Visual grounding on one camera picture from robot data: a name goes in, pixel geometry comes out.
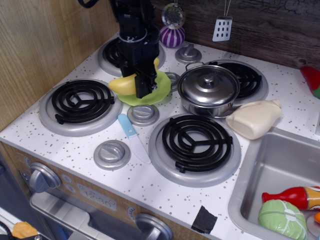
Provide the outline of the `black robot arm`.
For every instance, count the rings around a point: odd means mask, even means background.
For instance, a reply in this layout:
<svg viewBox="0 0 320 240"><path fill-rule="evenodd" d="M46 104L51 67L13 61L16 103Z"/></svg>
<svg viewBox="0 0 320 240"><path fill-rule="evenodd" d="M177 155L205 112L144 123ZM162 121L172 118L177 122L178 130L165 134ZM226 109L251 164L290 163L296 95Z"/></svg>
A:
<svg viewBox="0 0 320 240"><path fill-rule="evenodd" d="M133 76L133 89L141 99L157 88L154 61L160 54L160 31L154 25L154 6L149 0L111 0L119 24L119 36L103 49L101 58L118 68L123 77Z"/></svg>

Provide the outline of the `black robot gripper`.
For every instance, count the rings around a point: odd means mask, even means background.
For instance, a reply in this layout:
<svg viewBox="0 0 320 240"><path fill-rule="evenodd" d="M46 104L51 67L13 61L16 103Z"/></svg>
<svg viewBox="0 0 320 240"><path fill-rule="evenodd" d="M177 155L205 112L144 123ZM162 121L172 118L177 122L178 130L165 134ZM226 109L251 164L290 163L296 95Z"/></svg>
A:
<svg viewBox="0 0 320 240"><path fill-rule="evenodd" d="M134 77L136 97L142 99L151 94L156 88L157 71L154 61L158 53L142 53L141 44L151 44L158 51L160 40L159 28L152 24L148 28L135 32L134 25L120 25L118 62L123 77Z"/></svg>

